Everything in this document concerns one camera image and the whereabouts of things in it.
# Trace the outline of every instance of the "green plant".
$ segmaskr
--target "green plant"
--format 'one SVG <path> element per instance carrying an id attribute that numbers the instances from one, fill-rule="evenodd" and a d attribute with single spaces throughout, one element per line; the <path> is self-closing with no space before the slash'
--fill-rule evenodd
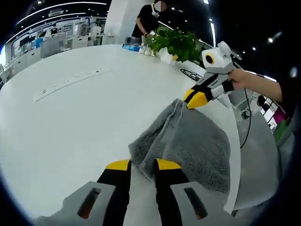
<path id="1" fill-rule="evenodd" d="M 168 53 L 177 56 L 176 61 L 195 61 L 200 56 L 200 51 L 196 48 L 197 38 L 194 33 L 182 33 L 181 30 L 170 30 L 167 27 L 159 27 L 156 30 L 154 40 L 147 40 L 147 44 L 154 54 L 167 47 Z"/>

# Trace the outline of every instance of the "ceiling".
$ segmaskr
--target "ceiling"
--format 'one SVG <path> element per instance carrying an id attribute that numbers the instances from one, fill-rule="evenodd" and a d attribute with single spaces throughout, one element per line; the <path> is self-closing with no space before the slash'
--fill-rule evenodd
<path id="1" fill-rule="evenodd" d="M 24 28 L 48 18 L 49 10 L 39 12 L 21 23 L 16 23 L 42 8 L 76 2 L 75 0 L 20 1 L 11 4 L 13 10 L 7 16 L 1 15 L 4 24 L 0 35 L 0 45 Z M 225 41 L 243 60 L 238 61 L 245 70 L 267 75 L 277 80 L 288 76 L 289 70 L 296 66 L 296 31 L 297 12 L 291 4 L 273 0 L 165 0 L 168 12 L 161 21 L 172 28 L 192 31 L 201 40 L 213 45 L 210 23 L 214 24 L 216 43 Z M 107 3 L 72 4 L 60 6 L 68 10 L 64 14 L 87 13 L 87 16 L 106 16 L 111 0 L 94 0 Z"/>

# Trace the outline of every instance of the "potted plant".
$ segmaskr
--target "potted plant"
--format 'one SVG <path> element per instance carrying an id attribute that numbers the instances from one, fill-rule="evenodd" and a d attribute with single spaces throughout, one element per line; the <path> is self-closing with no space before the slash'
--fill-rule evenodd
<path id="1" fill-rule="evenodd" d="M 152 40 L 147 40 L 154 55 L 158 55 L 167 63 L 199 59 L 200 51 L 196 47 L 196 42 L 194 33 L 182 33 L 181 30 L 170 30 L 167 27 L 159 27 Z"/>

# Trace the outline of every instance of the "desk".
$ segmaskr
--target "desk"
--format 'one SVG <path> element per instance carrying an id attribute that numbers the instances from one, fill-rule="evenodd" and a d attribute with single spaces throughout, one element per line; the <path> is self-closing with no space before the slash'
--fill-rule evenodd
<path id="1" fill-rule="evenodd" d="M 96 181 L 106 165 L 129 158 L 127 145 L 195 83 L 180 72 L 190 64 L 171 66 L 121 45 L 104 45 L 50 56 L 8 81 L 0 92 L 0 164 L 8 189 L 26 215 L 53 214 L 65 197 Z M 99 66 L 110 71 L 34 102 L 43 88 Z M 238 191 L 240 148 L 229 98 L 222 98 L 229 108 L 215 100 L 200 111 L 230 140 L 232 179 L 226 208 L 231 211 Z M 144 190 L 148 184 L 146 179 L 133 179 L 124 225 L 138 225 L 132 221 L 139 217 L 144 225 L 159 219 L 155 196 Z M 153 206 L 142 201 L 147 199 Z"/>

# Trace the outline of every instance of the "round white table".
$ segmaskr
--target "round white table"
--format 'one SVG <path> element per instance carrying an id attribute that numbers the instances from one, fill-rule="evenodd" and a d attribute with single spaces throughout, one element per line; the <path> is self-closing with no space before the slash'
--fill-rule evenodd
<path id="1" fill-rule="evenodd" d="M 44 88 L 100 66 L 110 71 L 34 101 Z M 8 81 L 0 92 L 1 172 L 25 215 L 55 213 L 65 197 L 96 181 L 106 165 L 130 158 L 127 145 L 195 83 L 181 68 L 205 71 L 191 62 L 172 66 L 120 45 L 105 45 L 42 59 Z M 231 212 L 238 192 L 240 148 L 229 98 L 221 98 L 223 104 L 215 100 L 199 110 L 229 137 L 231 191 L 225 210 Z M 150 183 L 135 174 L 124 225 L 154 225 L 159 216 L 155 197 L 146 191 Z M 153 207 L 144 206 L 145 200 Z"/>

